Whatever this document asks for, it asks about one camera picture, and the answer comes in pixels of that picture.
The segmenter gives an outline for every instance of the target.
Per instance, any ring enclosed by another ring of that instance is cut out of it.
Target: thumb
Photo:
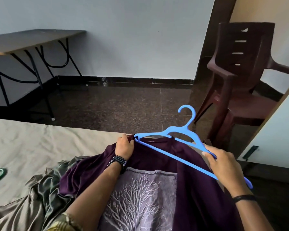
[[[216,164],[214,157],[210,153],[203,151],[201,154],[208,159],[211,167]]]

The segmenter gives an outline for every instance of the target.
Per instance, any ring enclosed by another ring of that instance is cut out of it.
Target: yellow patterned shirt sleeve
[[[83,229],[66,213],[58,216],[47,231],[83,231]]]

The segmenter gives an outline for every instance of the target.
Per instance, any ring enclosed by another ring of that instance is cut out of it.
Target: black watch
[[[123,174],[123,173],[125,172],[125,170],[126,170],[125,165],[126,165],[127,161],[126,161],[123,157],[121,157],[121,156],[119,156],[119,155],[115,155],[115,156],[110,160],[110,162],[108,163],[107,167],[108,167],[109,165],[111,165],[113,162],[118,162],[119,164],[121,164],[122,169],[121,169],[120,174]]]

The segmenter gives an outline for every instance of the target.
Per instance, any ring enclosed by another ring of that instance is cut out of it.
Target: chair seat
[[[228,109],[234,117],[264,120],[276,104],[276,101],[263,96],[254,96],[246,92],[235,93],[231,96]]]

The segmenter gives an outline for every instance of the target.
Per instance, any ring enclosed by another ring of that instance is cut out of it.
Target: hand
[[[205,145],[206,149],[216,155],[216,160],[208,152],[202,152],[218,180],[226,187],[232,197],[252,194],[248,189],[240,164],[235,160],[232,153]]]
[[[116,155],[123,157],[125,160],[128,160],[134,150],[134,140],[128,142],[127,135],[123,134],[122,137],[117,139],[116,145]]]

